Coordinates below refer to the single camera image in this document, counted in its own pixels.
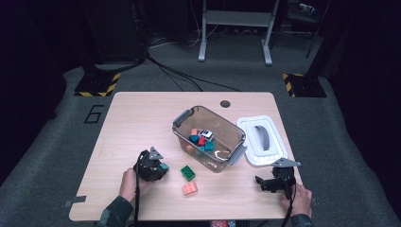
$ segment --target cable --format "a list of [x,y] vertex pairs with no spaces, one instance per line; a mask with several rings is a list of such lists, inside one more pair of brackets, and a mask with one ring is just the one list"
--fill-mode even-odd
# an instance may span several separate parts
[[183,92],[183,88],[173,79],[173,78],[175,78],[175,79],[178,79],[178,78],[176,78],[176,77],[174,77],[174,76],[168,74],[168,72],[166,72],[165,69],[163,69],[163,67],[159,66],[159,68],[160,68],[163,72],[165,72],[165,74],[166,74],[166,75],[180,88],[180,90]]
[[152,45],[150,46],[148,49],[153,49],[162,45],[167,45],[167,44],[178,44],[179,42],[170,42],[170,43],[163,43],[163,44],[156,44],[156,45]]
[[189,75],[187,75],[187,74],[185,74],[185,73],[182,73],[182,72],[180,72],[180,71],[177,71],[177,70],[175,70],[175,69],[173,69],[173,68],[170,68],[170,67],[168,67],[168,66],[165,66],[165,65],[163,65],[163,64],[161,64],[161,63],[159,63],[159,62],[157,62],[155,59],[153,59],[153,58],[150,56],[149,53],[147,53],[147,59],[150,60],[151,62],[155,63],[155,64],[158,65],[159,67],[163,67],[165,70],[168,70],[168,71],[170,71],[170,72],[172,72],[172,73],[175,73],[175,74],[177,74],[177,75],[179,75],[179,76],[181,76],[181,77],[183,77],[183,78],[186,78],[186,79],[190,80],[191,83],[192,83],[195,87],[197,87],[198,91],[200,91],[200,92],[202,92],[201,87],[200,87],[200,86],[198,85],[198,83],[196,83],[193,79],[196,79],[196,80],[199,80],[199,81],[202,81],[202,82],[205,82],[205,83],[210,83],[210,84],[213,84],[213,85],[217,85],[217,86],[220,86],[220,87],[228,88],[228,89],[231,89],[231,90],[234,90],[234,91],[237,91],[237,92],[241,92],[240,90],[238,90],[238,89],[236,89],[236,88],[233,88],[233,87],[230,87],[230,86],[227,86],[227,85],[224,85],[224,84],[212,82],[212,81],[209,81],[209,80],[205,80],[205,79],[198,79],[198,78],[189,76]]
[[190,2],[190,5],[191,5],[192,15],[194,16],[194,19],[195,19],[195,24],[197,24],[198,37],[197,37],[197,40],[193,44],[185,45],[185,47],[188,47],[188,48],[194,46],[195,44],[197,44],[198,41],[200,40],[200,36],[201,36],[200,25],[198,24],[197,16],[195,15],[194,7],[192,5],[192,0],[190,0],[189,2]]
[[[223,11],[225,10],[226,2],[227,2],[227,0],[224,0]],[[206,39],[209,38],[209,36],[216,30],[216,28],[218,28],[218,25],[216,25],[215,28],[213,28],[213,30],[209,33],[209,35],[206,36]]]
[[285,227],[287,225],[289,217],[291,216],[291,213],[292,213],[292,203],[295,200],[295,195],[297,193],[297,187],[295,186],[294,197],[292,198],[291,197],[291,193],[289,193],[290,190],[289,190],[289,186],[287,184],[287,181],[283,178],[283,176],[281,176],[281,174],[278,173],[277,175],[283,180],[284,185],[286,186],[286,192],[287,192],[287,194],[289,194],[289,207],[288,207],[288,210],[287,210],[286,217],[284,218],[283,223],[281,224],[281,227]]
[[133,217],[133,226],[139,227],[138,224],[138,214],[139,214],[139,196],[141,194],[141,189],[139,187],[139,160],[142,158],[142,154],[139,155],[138,160],[136,161],[136,169],[135,169],[135,175],[136,175],[136,187],[135,187],[135,214]]
[[148,58],[151,62],[153,62],[153,63],[155,63],[157,66],[159,66],[165,73],[166,73],[165,70],[168,70],[168,71],[170,71],[170,72],[172,72],[172,73],[175,73],[175,74],[177,74],[177,75],[180,75],[180,76],[182,76],[182,77],[188,79],[189,81],[187,81],[187,82],[192,83],[192,85],[194,85],[194,86],[198,89],[198,91],[202,92],[201,87],[200,87],[193,79],[191,79],[188,75],[183,74],[183,73],[181,73],[181,72],[178,72],[178,71],[176,71],[176,70],[174,70],[174,69],[171,69],[171,68],[169,68],[169,67],[167,67],[167,66],[165,66],[165,65],[163,65],[163,64],[160,64],[160,63],[157,62],[155,59],[153,59],[153,58],[150,56],[150,54],[147,54],[147,58]]

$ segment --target table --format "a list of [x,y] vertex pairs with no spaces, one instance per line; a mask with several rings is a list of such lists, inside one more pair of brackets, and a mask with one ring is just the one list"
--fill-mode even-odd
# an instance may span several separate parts
[[[220,106],[228,100],[229,108]],[[139,153],[154,146],[169,166],[161,181],[141,193],[139,220],[210,220],[283,218],[280,193],[261,191],[254,176],[271,179],[271,167],[255,168],[242,157],[234,166],[214,173],[186,154],[172,132],[172,122],[183,111],[202,105],[235,123],[239,117],[268,115],[274,121],[288,158],[293,154],[270,93],[157,93],[123,92],[115,94],[98,136],[77,197],[85,202],[74,203],[70,219],[99,220],[103,209],[118,195],[122,173],[136,163]],[[187,183],[181,173],[184,166],[196,173],[199,191],[189,197],[183,194]],[[301,183],[298,168],[295,178]]]
[[206,55],[206,25],[226,25],[226,26],[264,26],[268,28],[265,40],[262,40],[263,54],[265,64],[272,65],[269,39],[271,30],[274,25],[276,12],[280,0],[274,0],[271,12],[243,12],[243,11],[224,11],[224,10],[207,10],[206,0],[203,0],[202,12],[202,35],[200,43],[199,61],[205,60]]

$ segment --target white lid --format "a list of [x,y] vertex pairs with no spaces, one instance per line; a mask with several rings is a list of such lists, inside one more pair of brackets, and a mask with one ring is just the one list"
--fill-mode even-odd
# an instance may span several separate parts
[[245,154],[252,165],[268,166],[280,158],[288,157],[283,140],[269,116],[240,117],[236,124],[245,131]]

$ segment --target hand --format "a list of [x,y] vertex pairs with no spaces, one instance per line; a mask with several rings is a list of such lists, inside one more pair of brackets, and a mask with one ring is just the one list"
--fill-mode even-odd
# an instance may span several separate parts
[[[143,192],[152,182],[146,182],[139,178],[139,188]],[[120,186],[120,197],[132,202],[135,199],[135,187],[136,187],[136,173],[133,168],[127,169],[123,174],[123,180]]]
[[[312,209],[310,208],[310,203],[312,201],[312,192],[307,190],[303,185],[295,184],[292,186],[292,197],[294,196],[294,193],[295,199],[292,203],[291,216],[304,214],[312,218]],[[288,210],[289,200],[287,200],[284,193],[280,197],[280,204],[285,211]]]

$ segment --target black cable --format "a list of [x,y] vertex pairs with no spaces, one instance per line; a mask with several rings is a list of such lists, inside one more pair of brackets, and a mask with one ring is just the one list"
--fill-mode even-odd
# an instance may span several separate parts
[[186,74],[184,74],[184,73],[181,73],[181,72],[179,72],[179,71],[176,71],[176,70],[174,70],[174,69],[172,69],[172,68],[169,68],[169,67],[167,67],[167,66],[165,66],[165,65],[163,65],[163,64],[160,64],[160,63],[157,62],[155,59],[153,59],[153,58],[150,56],[150,54],[147,54],[147,58],[148,58],[151,62],[153,62],[153,63],[155,63],[157,66],[159,66],[160,68],[163,68],[163,69],[165,69],[165,70],[168,70],[168,71],[170,71],[170,72],[172,72],[172,73],[175,73],[175,74],[177,74],[177,75],[180,75],[180,76],[182,76],[182,77],[188,79],[188,80],[190,81],[190,83],[192,83],[192,85],[194,85],[194,86],[198,89],[198,91],[202,92],[201,87],[200,87],[193,79],[191,79],[188,75],[186,75]]
[[287,214],[284,217],[283,223],[281,224],[281,227],[285,227],[287,225],[289,217],[291,216],[291,213],[292,213],[292,203],[295,200],[295,194],[297,192],[297,187],[295,186],[294,197],[292,198],[290,190],[289,190],[289,186],[287,184],[287,181],[283,178],[283,176],[281,176],[281,174],[278,173],[277,175],[283,180],[284,185],[286,186],[286,194],[289,195],[289,207],[288,207],[288,210],[287,210]]
[[174,76],[168,74],[168,72],[166,72],[165,69],[163,69],[163,67],[159,66],[159,68],[160,68],[163,72],[165,72],[165,74],[166,74],[166,75],[180,88],[180,90],[183,92],[183,88],[173,79],[173,78],[175,78],[175,79],[179,79],[179,78],[176,78],[176,77],[174,77]]
[[159,67],[163,67],[164,69],[166,69],[166,70],[168,70],[168,71],[170,71],[170,72],[172,72],[172,73],[175,73],[175,74],[177,74],[177,75],[179,75],[179,76],[182,76],[182,77],[184,77],[184,78],[190,80],[190,81],[193,83],[193,85],[194,85],[195,87],[198,88],[198,90],[199,90],[200,92],[202,92],[201,87],[200,87],[200,86],[198,85],[198,83],[196,83],[193,79],[196,79],[196,80],[199,80],[199,81],[202,81],[202,82],[206,82],[206,83],[210,83],[210,84],[213,84],[213,85],[221,86],[221,87],[224,87],[224,88],[232,89],[232,90],[237,91],[237,92],[241,92],[240,90],[238,90],[238,89],[236,89],[236,88],[233,88],[233,87],[230,87],[230,86],[226,86],[226,85],[224,85],[224,84],[212,82],[212,81],[209,81],[209,80],[205,80],[205,79],[198,79],[198,78],[189,76],[189,75],[187,75],[187,74],[185,74],[185,73],[182,73],[182,72],[180,72],[180,71],[177,71],[177,70],[175,70],[175,69],[173,69],[173,68],[170,68],[170,67],[168,67],[168,66],[165,66],[165,65],[163,65],[163,64],[161,64],[161,63],[159,63],[159,62],[157,62],[155,59],[153,59],[153,58],[150,56],[149,53],[147,53],[147,59],[150,60],[151,62],[155,63],[155,64],[158,65]]
[[138,214],[139,214],[139,196],[141,194],[141,189],[139,187],[139,160],[142,157],[142,153],[139,155],[138,160],[136,161],[136,169],[135,169],[135,176],[136,176],[136,187],[135,187],[135,214],[133,216],[133,226],[138,227]]

